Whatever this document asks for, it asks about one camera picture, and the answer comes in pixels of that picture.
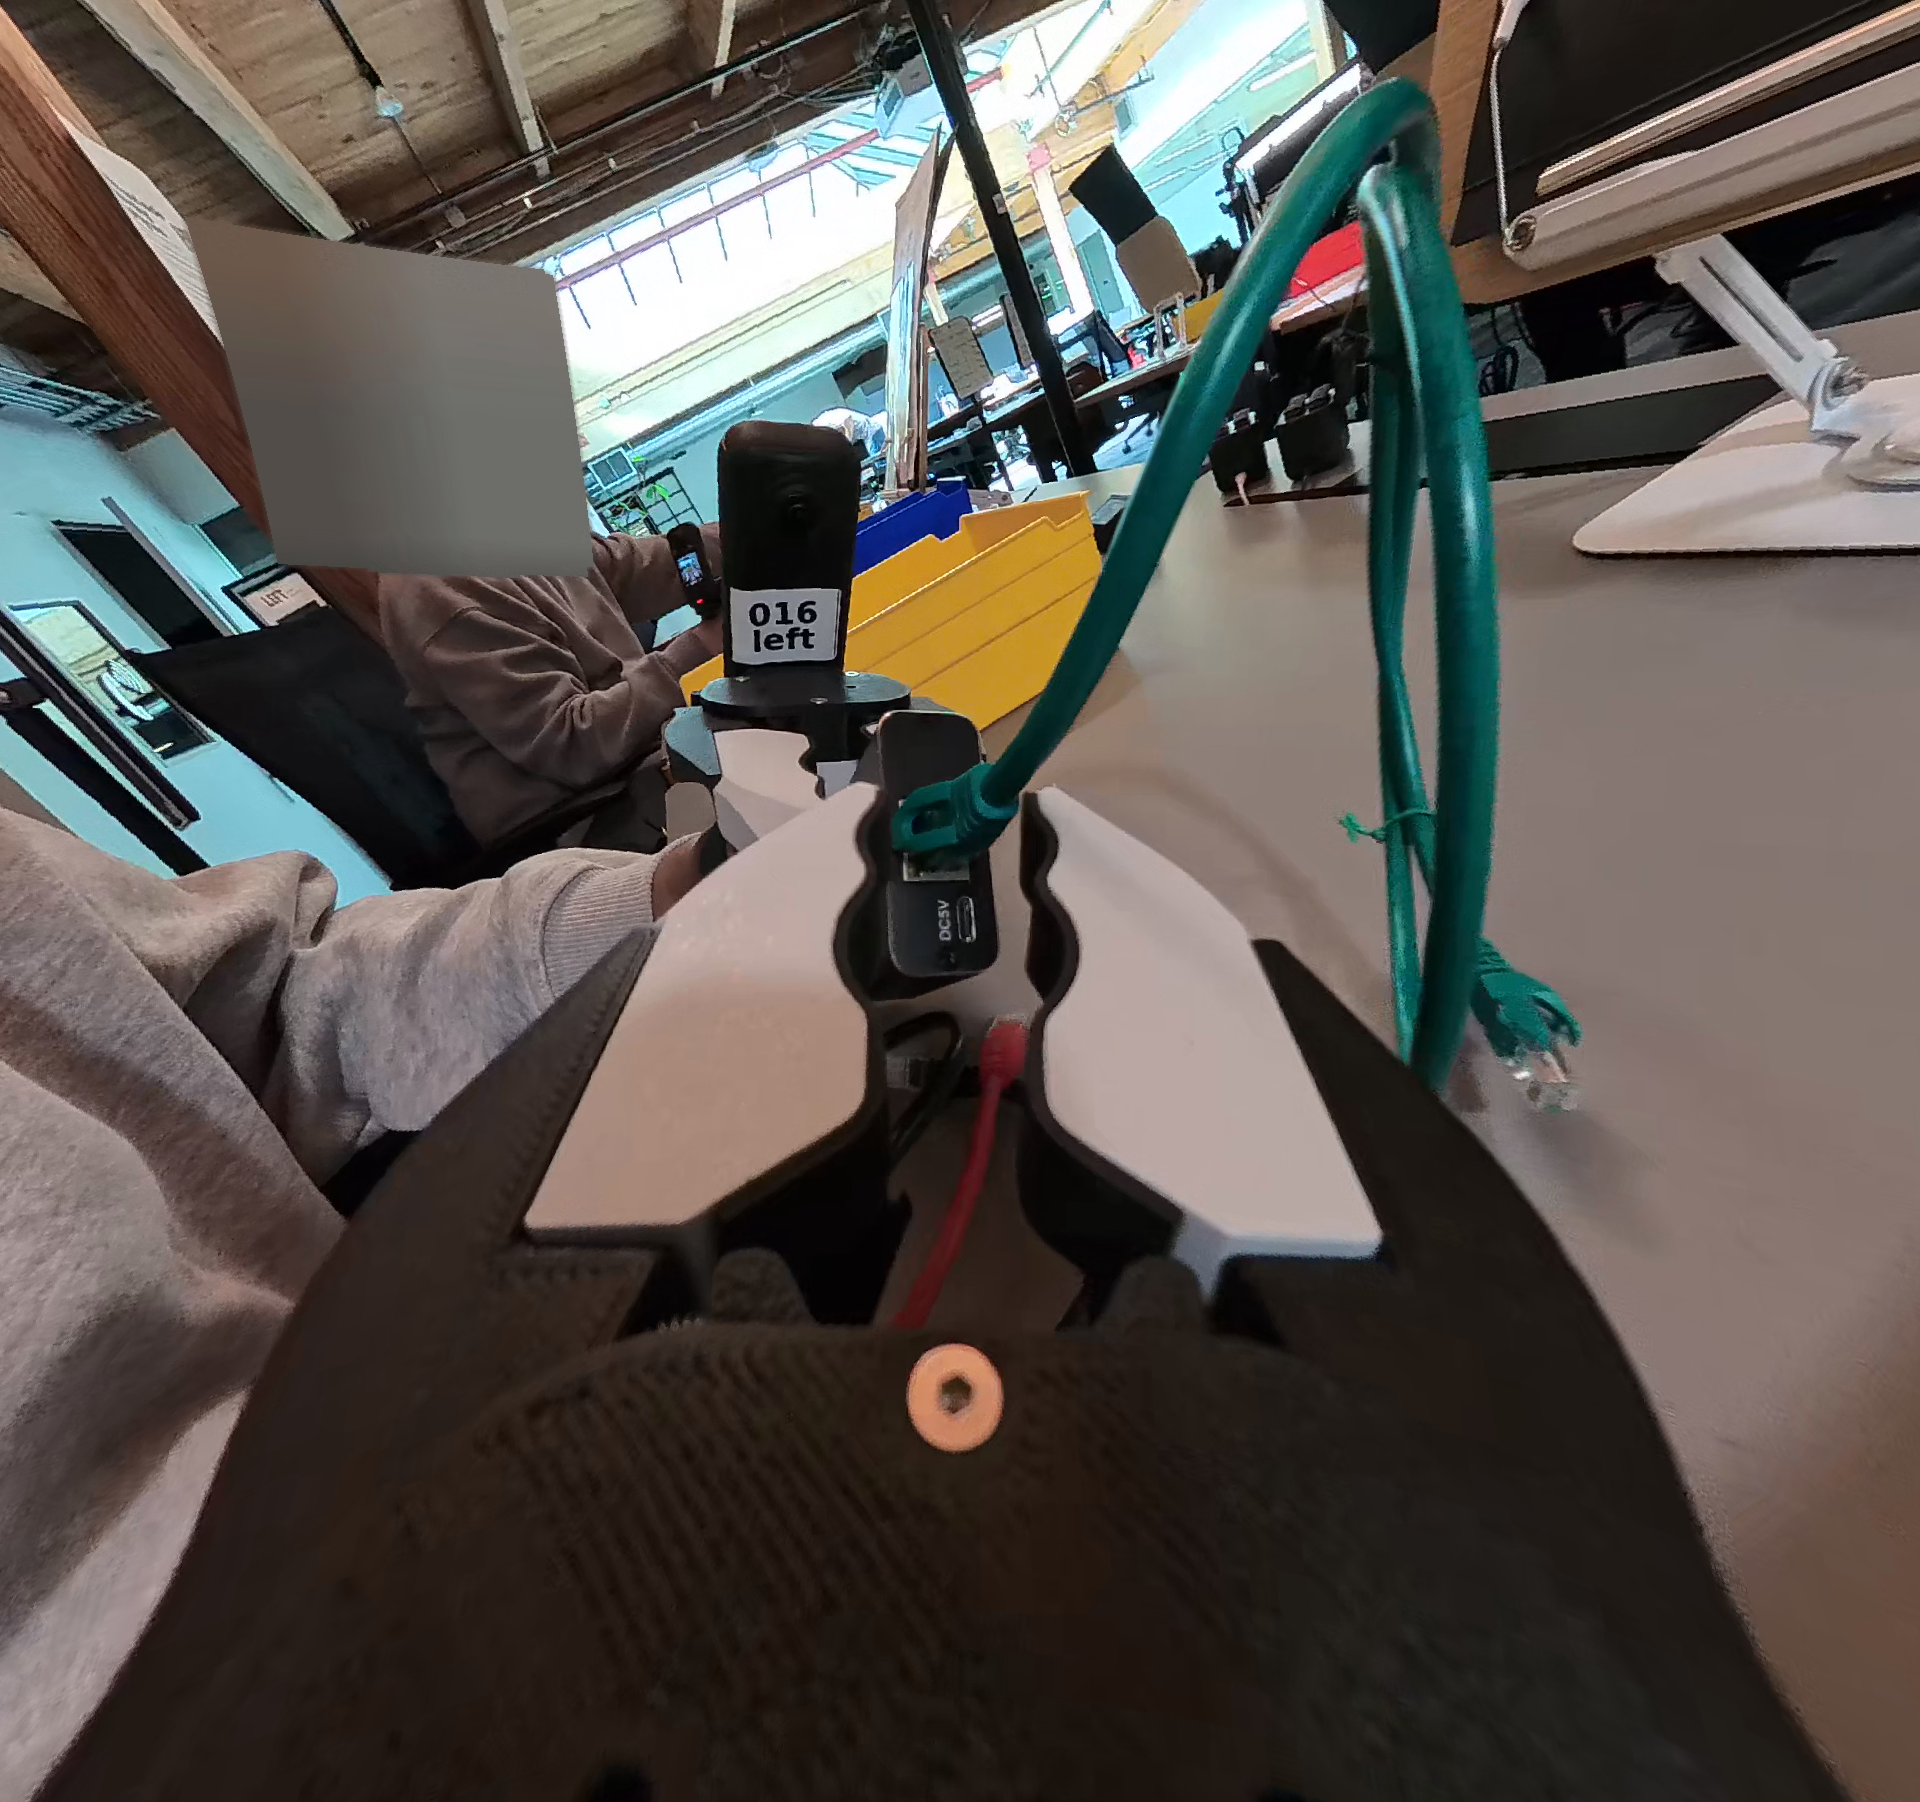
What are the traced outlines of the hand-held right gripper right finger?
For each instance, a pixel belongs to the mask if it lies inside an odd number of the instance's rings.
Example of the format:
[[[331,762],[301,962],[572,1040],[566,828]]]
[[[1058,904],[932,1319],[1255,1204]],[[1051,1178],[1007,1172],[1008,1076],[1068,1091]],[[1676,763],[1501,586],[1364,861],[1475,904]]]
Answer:
[[[1369,1260],[1382,1227],[1255,941],[1058,787],[1022,801],[1038,1002],[1018,1193],[1084,1270]]]

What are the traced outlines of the grey desk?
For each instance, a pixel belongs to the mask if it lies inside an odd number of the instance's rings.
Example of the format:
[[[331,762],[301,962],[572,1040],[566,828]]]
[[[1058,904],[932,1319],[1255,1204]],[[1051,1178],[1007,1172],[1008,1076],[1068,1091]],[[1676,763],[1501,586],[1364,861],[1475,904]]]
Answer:
[[[1914,559],[1591,561],[1651,472],[1495,485],[1488,932],[1574,1107],[1452,1105],[1632,1360],[1772,1678],[1914,1796]],[[1203,475],[1042,777],[1388,1028],[1361,500]]]

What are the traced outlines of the white tablet stand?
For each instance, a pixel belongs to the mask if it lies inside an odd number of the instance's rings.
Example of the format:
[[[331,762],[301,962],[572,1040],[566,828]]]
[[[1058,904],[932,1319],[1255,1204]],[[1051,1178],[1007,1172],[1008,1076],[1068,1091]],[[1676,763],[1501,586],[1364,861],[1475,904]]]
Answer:
[[[1782,392],[1574,532],[1590,559],[1914,554],[1914,375],[1872,377],[1789,304],[1724,225],[1782,186],[1835,191],[1918,149],[1918,66],[1810,96],[1816,79],[1914,40],[1914,0],[1641,119],[1542,169],[1508,204],[1501,62],[1533,0],[1501,0],[1486,66],[1502,254],[1527,272],[1625,243]]]

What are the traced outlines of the person's left hand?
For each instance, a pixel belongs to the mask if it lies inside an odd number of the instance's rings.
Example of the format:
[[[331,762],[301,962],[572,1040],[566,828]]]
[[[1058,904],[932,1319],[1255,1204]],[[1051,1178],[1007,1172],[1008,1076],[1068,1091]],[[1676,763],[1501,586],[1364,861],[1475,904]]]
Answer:
[[[680,906],[706,876],[732,859],[732,843],[717,824],[708,824],[700,833],[685,833],[666,841],[659,854],[652,856],[650,873],[650,921],[657,926],[674,906]]]

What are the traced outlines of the blue storage bin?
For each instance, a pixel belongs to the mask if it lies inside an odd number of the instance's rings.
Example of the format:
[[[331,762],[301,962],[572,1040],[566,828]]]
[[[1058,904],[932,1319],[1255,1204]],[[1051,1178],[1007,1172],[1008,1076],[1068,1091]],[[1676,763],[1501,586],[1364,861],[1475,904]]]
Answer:
[[[969,514],[971,489],[956,475],[940,479],[922,492],[901,493],[861,518],[855,566],[876,566],[917,540],[946,540]]]

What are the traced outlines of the black network adapter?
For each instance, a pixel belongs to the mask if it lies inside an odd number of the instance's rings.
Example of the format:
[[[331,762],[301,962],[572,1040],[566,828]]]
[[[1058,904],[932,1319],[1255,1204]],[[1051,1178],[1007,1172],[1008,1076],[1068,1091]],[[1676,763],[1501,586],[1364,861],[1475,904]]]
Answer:
[[[949,710],[893,710],[876,726],[873,760],[888,977],[922,992],[986,971],[996,959],[991,856],[946,861],[901,851],[893,835],[894,812],[912,791],[961,777],[985,760],[980,731]]]

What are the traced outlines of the yellow storage bin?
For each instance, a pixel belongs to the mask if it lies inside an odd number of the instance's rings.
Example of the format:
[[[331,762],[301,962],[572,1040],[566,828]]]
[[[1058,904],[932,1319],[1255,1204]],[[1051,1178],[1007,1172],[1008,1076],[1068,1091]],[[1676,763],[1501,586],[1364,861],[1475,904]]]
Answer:
[[[851,580],[846,664],[990,726],[1047,685],[1099,575],[1087,493],[971,510]],[[718,657],[690,676],[712,679]]]

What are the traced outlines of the black office chair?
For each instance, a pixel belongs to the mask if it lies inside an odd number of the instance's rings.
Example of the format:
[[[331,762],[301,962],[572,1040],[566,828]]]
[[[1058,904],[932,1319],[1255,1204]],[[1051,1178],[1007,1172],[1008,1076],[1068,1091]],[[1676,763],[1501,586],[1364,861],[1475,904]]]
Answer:
[[[134,670],[347,833],[397,887],[481,873],[386,655],[324,606]]]

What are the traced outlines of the person's grey sweatshirt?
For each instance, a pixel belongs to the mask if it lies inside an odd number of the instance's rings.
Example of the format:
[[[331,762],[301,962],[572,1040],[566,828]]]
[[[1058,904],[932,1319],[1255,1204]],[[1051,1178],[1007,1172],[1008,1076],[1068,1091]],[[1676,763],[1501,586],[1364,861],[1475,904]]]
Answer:
[[[257,1018],[349,906],[308,854],[163,879],[4,813],[4,1796],[109,1693],[341,1230]]]

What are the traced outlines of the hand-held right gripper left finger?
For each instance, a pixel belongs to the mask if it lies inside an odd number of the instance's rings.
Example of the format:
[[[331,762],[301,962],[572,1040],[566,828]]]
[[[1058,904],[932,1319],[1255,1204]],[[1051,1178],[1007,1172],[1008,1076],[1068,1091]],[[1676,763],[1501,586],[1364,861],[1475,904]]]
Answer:
[[[748,1190],[868,1108],[873,1030],[836,958],[870,879],[855,782],[734,854],[657,930],[522,1227],[712,1245]]]

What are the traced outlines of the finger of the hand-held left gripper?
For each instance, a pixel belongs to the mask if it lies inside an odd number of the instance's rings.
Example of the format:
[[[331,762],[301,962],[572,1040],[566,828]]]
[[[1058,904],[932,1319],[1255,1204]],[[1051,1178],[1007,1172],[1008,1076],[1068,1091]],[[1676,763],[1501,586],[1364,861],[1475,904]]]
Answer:
[[[713,745],[708,866],[824,801],[804,735],[717,735]]]

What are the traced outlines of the person's left forearm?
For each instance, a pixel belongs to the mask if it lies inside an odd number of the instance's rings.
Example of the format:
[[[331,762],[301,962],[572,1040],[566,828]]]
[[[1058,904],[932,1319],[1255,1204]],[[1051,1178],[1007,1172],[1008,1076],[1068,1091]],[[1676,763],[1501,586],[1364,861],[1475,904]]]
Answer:
[[[300,1167],[328,1184],[380,1136],[418,1133],[612,948],[650,943],[652,856],[569,849],[368,897],[287,949],[257,1018],[259,1100]]]

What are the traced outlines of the wooden beam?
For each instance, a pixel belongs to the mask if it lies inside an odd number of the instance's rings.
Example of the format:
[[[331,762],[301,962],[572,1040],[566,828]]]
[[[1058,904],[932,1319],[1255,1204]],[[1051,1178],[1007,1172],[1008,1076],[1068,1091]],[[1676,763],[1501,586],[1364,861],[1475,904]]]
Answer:
[[[68,128],[79,112],[1,17],[1,221],[119,369],[270,531],[228,354]]]

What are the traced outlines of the black metal pole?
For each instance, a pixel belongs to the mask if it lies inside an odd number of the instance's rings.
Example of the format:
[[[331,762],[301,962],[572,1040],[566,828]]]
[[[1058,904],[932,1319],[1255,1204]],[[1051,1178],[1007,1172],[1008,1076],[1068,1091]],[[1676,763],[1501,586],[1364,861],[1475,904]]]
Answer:
[[[1058,453],[1068,475],[1087,475],[1093,472],[1092,447],[1087,443],[1084,423],[1068,388],[1058,345],[1051,338],[1038,290],[1025,261],[1012,207],[1002,182],[996,181],[990,146],[971,108],[964,53],[956,43],[955,29],[946,21],[945,0],[903,0],[903,4],[912,19],[917,41],[922,43],[922,56],[929,66],[929,79],[940,91],[941,108],[946,112],[955,149],[961,156],[975,204],[980,205],[982,222],[990,233],[990,248],[994,252],[1000,278],[1007,285],[1007,303],[1015,310],[1017,328],[1025,334],[1032,366],[1042,384],[1042,402],[1051,421]]]

